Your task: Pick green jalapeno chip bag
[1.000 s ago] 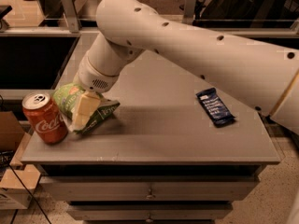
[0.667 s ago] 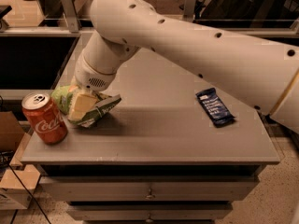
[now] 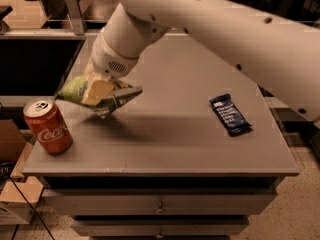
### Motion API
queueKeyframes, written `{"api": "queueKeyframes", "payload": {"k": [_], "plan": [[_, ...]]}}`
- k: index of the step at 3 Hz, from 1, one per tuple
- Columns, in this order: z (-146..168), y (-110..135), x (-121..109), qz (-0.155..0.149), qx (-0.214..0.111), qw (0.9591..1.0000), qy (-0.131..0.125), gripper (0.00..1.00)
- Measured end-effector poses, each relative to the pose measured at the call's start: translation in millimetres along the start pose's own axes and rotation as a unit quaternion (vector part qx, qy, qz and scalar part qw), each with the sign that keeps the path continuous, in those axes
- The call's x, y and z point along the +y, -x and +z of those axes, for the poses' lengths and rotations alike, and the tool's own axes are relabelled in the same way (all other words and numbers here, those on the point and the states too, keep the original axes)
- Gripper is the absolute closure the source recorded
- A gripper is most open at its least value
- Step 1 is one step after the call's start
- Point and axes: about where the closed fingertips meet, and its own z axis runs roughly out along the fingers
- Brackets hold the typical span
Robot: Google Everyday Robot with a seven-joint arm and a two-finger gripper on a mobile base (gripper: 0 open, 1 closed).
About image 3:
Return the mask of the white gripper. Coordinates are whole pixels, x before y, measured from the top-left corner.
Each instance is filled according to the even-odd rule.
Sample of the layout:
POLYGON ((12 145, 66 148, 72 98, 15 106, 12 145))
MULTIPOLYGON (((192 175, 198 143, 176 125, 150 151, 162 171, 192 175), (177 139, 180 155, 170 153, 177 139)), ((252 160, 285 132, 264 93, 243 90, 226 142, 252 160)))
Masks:
MULTIPOLYGON (((127 58, 117 53, 105 40, 106 28, 103 27, 95 39, 91 55, 89 57, 83 79, 88 81, 95 72, 113 78, 122 78, 136 66, 138 58, 127 58)), ((90 79, 87 89, 84 92, 82 103, 85 105, 96 106, 105 99, 114 89, 110 81, 101 79, 90 79)))

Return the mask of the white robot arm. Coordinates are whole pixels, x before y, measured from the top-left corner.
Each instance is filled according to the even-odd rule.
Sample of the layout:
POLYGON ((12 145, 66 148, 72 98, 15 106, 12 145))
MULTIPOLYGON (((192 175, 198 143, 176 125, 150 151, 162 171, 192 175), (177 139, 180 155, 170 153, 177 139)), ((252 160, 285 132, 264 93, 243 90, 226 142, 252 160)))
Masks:
POLYGON ((129 74, 146 47, 177 28, 308 121, 320 120, 320 31, 229 0, 118 0, 94 42, 96 71, 129 74))

